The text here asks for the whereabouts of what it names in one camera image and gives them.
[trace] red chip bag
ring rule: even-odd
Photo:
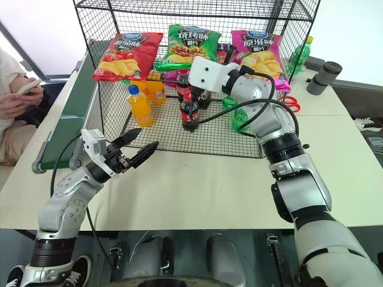
[[[93,74],[94,81],[145,81],[162,33],[116,34]]]
[[[234,62],[272,76],[277,91],[291,92],[279,55],[283,36],[246,30],[232,31],[232,36],[237,48]]]

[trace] person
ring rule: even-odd
[[[89,256],[83,255],[74,262],[71,275],[58,286],[62,287],[84,287],[89,280],[92,270],[92,260]],[[18,265],[12,268],[8,275],[5,287],[20,287],[23,279],[24,266]]]
[[[25,78],[19,63],[0,48],[0,189],[36,131],[35,125],[15,120],[42,102],[44,90],[40,86],[27,95],[17,94],[35,80]]]

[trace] potato chip bag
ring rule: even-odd
[[[168,53],[156,65],[157,71],[187,69],[196,56],[217,61],[217,45],[220,33],[197,26],[169,26]]]
[[[283,36],[259,31],[232,31],[233,45],[237,48],[234,62],[248,66],[256,72],[268,74],[275,80],[277,91],[291,92],[283,71],[279,46]]]
[[[116,34],[97,69],[94,81],[145,81],[153,65],[162,33]]]

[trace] white shirt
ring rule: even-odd
[[[25,71],[20,67],[18,61],[0,48],[0,95],[2,92],[11,93],[10,84],[18,74],[24,76]],[[12,126],[13,122],[14,118],[0,119],[0,144],[4,130]]]

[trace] hand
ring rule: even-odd
[[[16,118],[25,113],[28,105],[24,104],[23,100],[17,99],[18,96],[18,94],[1,93],[0,119]]]
[[[26,84],[36,81],[35,78],[29,78]],[[42,102],[44,89],[40,86],[36,86],[30,90],[27,95],[18,94],[17,99],[24,101],[28,106],[38,106]]]

